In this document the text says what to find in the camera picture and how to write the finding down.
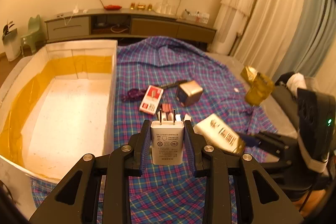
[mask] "drawer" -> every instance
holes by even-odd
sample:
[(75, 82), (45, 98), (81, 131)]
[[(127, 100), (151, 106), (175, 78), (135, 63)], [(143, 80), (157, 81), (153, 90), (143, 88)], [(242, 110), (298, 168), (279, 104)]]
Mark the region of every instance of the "drawer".
[(74, 17), (65, 25), (64, 19), (47, 22), (48, 38), (58, 39), (65, 37), (78, 37), (90, 34), (90, 17)]
[(156, 19), (133, 18), (131, 26), (132, 35), (176, 37), (179, 24)]
[(176, 38), (212, 43), (215, 33), (215, 30), (180, 23)]

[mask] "blue curtain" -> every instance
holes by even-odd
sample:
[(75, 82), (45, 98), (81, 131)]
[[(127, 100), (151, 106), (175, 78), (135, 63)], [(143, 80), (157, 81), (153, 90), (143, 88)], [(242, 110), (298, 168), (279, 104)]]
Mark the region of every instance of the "blue curtain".
[(335, 27), (334, 0), (304, 0), (295, 35), (273, 80), (289, 71), (314, 76), (333, 42)]

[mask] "yellow lining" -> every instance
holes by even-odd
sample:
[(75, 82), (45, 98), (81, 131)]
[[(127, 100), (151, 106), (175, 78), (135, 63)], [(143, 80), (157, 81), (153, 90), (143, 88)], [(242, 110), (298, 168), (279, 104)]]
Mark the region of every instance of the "yellow lining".
[(21, 130), (29, 114), (55, 76), (79, 72), (111, 74), (111, 70), (111, 56), (78, 55), (49, 60), (43, 70), (35, 75), (13, 100), (0, 134), (0, 154), (24, 167)]

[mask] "white charger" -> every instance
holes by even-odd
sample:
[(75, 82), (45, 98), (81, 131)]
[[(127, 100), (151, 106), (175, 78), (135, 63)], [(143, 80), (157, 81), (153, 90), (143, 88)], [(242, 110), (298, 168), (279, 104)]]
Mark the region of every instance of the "white charger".
[(74, 14), (78, 14), (79, 13), (79, 9), (78, 9), (78, 4), (76, 4), (74, 10), (73, 10)]
[[(172, 121), (172, 120), (174, 120), (174, 117), (173, 117), (173, 113), (172, 112), (170, 112), (169, 114), (168, 114), (168, 119), (167, 119), (168, 121)], [(176, 114), (175, 115), (175, 120), (176, 121), (181, 121), (181, 114)]]
[(179, 165), (183, 158), (184, 123), (182, 121), (153, 121), (151, 125), (152, 156), (155, 165)]
[(163, 121), (168, 120), (168, 119), (167, 119), (167, 114), (166, 114), (165, 112), (161, 113), (160, 111), (157, 112), (157, 119), (158, 119), (158, 120), (160, 120), (160, 115), (161, 115), (161, 119), (162, 119)]

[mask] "blue gripper pad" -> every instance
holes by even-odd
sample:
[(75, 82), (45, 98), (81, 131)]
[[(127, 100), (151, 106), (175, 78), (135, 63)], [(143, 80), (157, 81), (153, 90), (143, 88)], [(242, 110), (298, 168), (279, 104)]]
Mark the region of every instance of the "blue gripper pad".
[(195, 152), (189, 136), (189, 127), (191, 127), (191, 123), (189, 122), (190, 126), (188, 126), (185, 122), (183, 123), (184, 123), (184, 147), (187, 152), (189, 170), (192, 172), (193, 176), (196, 176)]
[(144, 143), (143, 143), (143, 146), (142, 146), (142, 149), (141, 149), (141, 156), (140, 156), (140, 172), (141, 172), (141, 175), (146, 170), (147, 162), (148, 162), (148, 158), (149, 158), (149, 148), (151, 146), (151, 139), (152, 139), (151, 125), (152, 125), (152, 122), (150, 122), (149, 126), (147, 127)]

